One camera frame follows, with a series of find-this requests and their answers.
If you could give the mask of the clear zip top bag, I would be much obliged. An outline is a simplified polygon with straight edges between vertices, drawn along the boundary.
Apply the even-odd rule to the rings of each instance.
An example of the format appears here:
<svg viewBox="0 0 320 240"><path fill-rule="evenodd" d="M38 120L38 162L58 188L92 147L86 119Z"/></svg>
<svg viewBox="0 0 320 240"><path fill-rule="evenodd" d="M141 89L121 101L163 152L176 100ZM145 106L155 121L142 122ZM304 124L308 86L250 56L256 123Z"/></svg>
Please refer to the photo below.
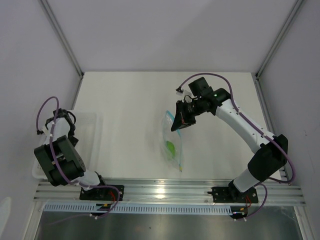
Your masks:
<svg viewBox="0 0 320 240"><path fill-rule="evenodd" d="M163 159L171 168L183 171L183 148L182 137L179 130L171 131L174 123L174 116L170 111L166 111L161 120L159 135L159 146Z"/></svg>

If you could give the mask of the green toy vegetable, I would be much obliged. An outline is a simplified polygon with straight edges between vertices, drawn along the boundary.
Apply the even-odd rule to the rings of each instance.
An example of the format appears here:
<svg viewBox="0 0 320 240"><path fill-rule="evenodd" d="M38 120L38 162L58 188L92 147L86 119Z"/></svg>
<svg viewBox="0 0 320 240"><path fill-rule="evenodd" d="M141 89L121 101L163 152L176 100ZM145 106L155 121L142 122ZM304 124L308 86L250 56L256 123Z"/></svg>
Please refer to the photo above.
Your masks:
<svg viewBox="0 0 320 240"><path fill-rule="evenodd" d="M171 156L174 157L176 155L175 145L171 141L168 141L168 140L166 141L166 148Z"/></svg>

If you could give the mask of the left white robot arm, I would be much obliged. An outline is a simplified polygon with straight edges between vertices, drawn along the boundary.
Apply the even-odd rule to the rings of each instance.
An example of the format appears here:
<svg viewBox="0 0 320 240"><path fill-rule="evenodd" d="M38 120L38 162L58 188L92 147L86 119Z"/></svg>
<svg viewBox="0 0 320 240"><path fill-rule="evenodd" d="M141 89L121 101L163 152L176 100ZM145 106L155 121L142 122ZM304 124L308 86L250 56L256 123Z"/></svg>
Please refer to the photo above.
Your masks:
<svg viewBox="0 0 320 240"><path fill-rule="evenodd" d="M54 110L44 126L36 129L38 135L45 135L45 140L34 149L35 158L52 186L80 185L85 191L91 190L97 200L103 200L108 196L109 188L100 174L86 168L77 152L76 122L71 111Z"/></svg>

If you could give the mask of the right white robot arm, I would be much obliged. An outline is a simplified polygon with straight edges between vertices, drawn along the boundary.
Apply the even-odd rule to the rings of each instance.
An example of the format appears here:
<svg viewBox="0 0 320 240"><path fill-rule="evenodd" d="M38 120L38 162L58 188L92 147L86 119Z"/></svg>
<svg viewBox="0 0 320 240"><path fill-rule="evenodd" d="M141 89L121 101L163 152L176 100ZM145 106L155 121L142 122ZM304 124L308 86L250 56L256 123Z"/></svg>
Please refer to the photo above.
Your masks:
<svg viewBox="0 0 320 240"><path fill-rule="evenodd" d="M196 117L211 113L229 125L249 146L253 157L247 168L228 185L228 196L234 202L246 197L247 191L269 179L288 163L288 139L274 135L251 120L236 105L231 89L214 90L201 77L189 85L193 95L189 101L178 100L171 131L175 132L196 123Z"/></svg>

